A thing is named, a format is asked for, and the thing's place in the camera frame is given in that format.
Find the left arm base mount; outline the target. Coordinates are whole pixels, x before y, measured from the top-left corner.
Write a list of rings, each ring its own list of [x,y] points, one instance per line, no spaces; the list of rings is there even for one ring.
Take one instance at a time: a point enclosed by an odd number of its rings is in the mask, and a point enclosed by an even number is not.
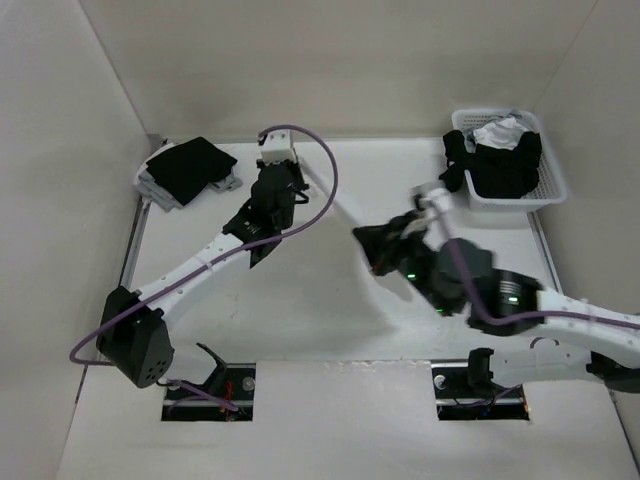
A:
[[[202,384],[192,384],[198,390],[233,403],[231,411],[189,389],[167,382],[157,382],[165,388],[161,420],[165,422],[251,422],[254,413],[257,365],[228,363],[203,343],[197,347],[214,362],[214,368]]]

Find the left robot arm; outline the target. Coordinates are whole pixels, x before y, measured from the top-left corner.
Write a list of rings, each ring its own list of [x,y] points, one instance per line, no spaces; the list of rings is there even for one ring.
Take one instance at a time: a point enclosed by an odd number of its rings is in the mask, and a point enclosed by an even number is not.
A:
[[[209,363],[202,346],[178,355],[170,333],[197,302],[264,260],[292,227],[295,207],[306,204],[309,189],[296,160],[257,162],[258,179],[249,199],[213,241],[163,278],[137,290],[123,286],[106,298],[101,324],[118,315],[117,324],[96,339],[99,352],[136,387],[162,377],[189,381],[197,394],[214,398],[224,387],[224,373]]]

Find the white tank top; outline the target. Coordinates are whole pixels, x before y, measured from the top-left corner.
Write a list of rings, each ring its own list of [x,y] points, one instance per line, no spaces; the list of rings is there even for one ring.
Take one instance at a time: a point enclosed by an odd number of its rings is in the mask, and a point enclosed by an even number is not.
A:
[[[392,303],[411,303],[413,294],[397,273],[390,273],[386,276],[375,276],[372,273],[365,251],[353,233],[356,227],[364,227],[366,220],[356,200],[339,185],[336,176],[330,180],[303,157],[299,157],[299,165],[302,172],[315,184],[315,187],[327,198],[332,198],[330,207],[344,225],[351,244],[357,252],[358,267],[356,270],[360,276],[367,278],[367,280],[363,280],[363,283],[367,284],[368,302],[378,307],[384,306],[385,309],[388,309]]]

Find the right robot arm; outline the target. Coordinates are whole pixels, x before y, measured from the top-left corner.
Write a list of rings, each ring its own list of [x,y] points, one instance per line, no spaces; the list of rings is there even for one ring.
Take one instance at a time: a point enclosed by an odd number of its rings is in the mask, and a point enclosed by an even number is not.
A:
[[[512,353],[490,347],[470,351],[464,384],[493,397],[525,383],[584,380],[608,389],[639,391],[639,319],[572,299],[537,279],[498,269],[491,251],[446,237],[438,249],[426,228],[410,228],[415,212],[388,223],[359,226],[352,234],[373,275],[400,274],[441,316],[466,312],[467,325],[495,337],[552,341]]]

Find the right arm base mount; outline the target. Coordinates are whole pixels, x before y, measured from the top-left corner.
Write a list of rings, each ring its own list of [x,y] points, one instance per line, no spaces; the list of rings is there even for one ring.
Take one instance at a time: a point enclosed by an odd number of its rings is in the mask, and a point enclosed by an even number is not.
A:
[[[436,415],[441,421],[530,419],[521,386],[479,392],[469,384],[464,361],[432,363],[431,375]]]

